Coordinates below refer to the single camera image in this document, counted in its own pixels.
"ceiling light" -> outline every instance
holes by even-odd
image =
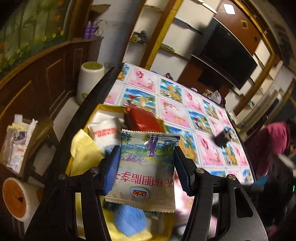
[[[234,8],[231,4],[223,4],[226,13],[235,14]]]

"red package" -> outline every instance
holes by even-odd
[[[129,130],[162,132],[161,126],[153,113],[132,106],[128,106],[126,111],[125,122]]]

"paper roll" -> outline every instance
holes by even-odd
[[[81,65],[78,86],[77,103],[81,104],[86,96],[91,92],[95,85],[105,74],[105,68],[98,62],[86,62]]]
[[[30,221],[40,203],[40,187],[10,177],[5,180],[2,195],[5,205],[12,216],[21,222]]]

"blue gripper pad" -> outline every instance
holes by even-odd
[[[104,180],[104,195],[107,195],[108,192],[111,191],[115,182],[120,158],[120,149],[120,146],[114,146],[111,154],[104,164],[104,167],[102,168],[101,177]]]
[[[193,188],[195,182],[194,171],[196,165],[194,161],[186,158],[179,146],[174,149],[175,158],[175,168],[182,186],[183,191],[187,193],[188,196],[194,196]]]

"dole logo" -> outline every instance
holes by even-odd
[[[131,195],[136,198],[149,198],[149,192],[146,188],[141,187],[131,187],[130,188]]]

